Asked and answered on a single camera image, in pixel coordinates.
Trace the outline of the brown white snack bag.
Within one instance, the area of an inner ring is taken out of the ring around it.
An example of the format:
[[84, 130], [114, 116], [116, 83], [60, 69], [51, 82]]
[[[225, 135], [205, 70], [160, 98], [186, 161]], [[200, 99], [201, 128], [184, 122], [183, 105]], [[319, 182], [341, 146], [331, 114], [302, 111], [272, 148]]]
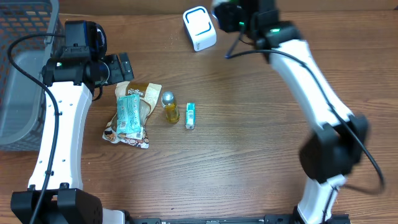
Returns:
[[118, 100], [121, 96], [127, 95], [139, 95], [139, 114], [141, 120], [141, 131], [138, 133], [131, 134], [118, 134], [117, 128], [117, 112], [112, 117], [111, 121], [107, 123], [105, 130], [103, 131], [102, 138], [113, 144], [125, 143], [130, 146], [138, 147], [141, 149], [147, 149], [149, 147], [149, 139], [145, 128], [146, 121], [154, 111], [160, 91], [161, 85], [154, 83], [134, 83], [134, 82], [122, 82], [117, 84], [115, 89], [116, 99]]

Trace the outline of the teal wipes packet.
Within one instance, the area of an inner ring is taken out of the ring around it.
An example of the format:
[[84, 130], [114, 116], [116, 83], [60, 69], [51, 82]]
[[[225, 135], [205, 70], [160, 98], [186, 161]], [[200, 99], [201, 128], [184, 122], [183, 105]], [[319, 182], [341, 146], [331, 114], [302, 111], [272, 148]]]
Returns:
[[131, 134], [141, 131], [139, 114], [139, 95], [121, 96], [117, 100], [117, 128], [118, 134]]

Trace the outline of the yellow oil bottle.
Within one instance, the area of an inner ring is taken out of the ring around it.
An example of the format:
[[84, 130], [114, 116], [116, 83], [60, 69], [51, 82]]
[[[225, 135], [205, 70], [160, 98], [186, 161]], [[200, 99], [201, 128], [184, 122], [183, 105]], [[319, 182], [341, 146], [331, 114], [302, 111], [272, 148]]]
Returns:
[[161, 101], [167, 121], [172, 124], [177, 123], [180, 119], [180, 113], [174, 94], [171, 91], [163, 92]]

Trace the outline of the small teal white box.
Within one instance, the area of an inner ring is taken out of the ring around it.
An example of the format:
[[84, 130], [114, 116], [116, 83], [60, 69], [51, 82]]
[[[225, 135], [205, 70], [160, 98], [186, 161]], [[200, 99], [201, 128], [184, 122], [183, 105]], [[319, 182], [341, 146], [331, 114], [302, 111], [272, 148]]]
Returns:
[[186, 122], [185, 127], [187, 129], [194, 129], [196, 121], [196, 109], [195, 104], [192, 102], [187, 103], [186, 107]]

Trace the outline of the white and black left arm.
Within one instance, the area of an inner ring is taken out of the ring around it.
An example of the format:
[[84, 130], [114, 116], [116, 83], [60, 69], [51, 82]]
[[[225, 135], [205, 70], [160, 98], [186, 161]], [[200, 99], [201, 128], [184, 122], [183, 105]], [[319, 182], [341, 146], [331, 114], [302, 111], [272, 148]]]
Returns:
[[69, 21], [60, 55], [50, 57], [37, 83], [46, 109], [39, 156], [27, 190], [14, 192], [11, 210], [22, 223], [131, 223], [124, 210], [109, 210], [83, 190], [81, 149], [95, 90], [134, 78], [127, 54], [107, 54], [103, 28]]

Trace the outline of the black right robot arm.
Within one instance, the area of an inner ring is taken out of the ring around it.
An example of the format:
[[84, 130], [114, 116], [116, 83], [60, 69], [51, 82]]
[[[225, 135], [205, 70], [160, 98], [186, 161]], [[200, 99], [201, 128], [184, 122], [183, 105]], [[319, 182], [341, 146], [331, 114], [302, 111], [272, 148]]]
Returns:
[[225, 32], [253, 42], [284, 79], [312, 130], [299, 152], [307, 175], [303, 197], [291, 215], [268, 215], [266, 223], [348, 223], [332, 213], [340, 188], [361, 160], [368, 131], [337, 97], [312, 57], [308, 42], [291, 21], [283, 21], [274, 1], [213, 1], [211, 11]]

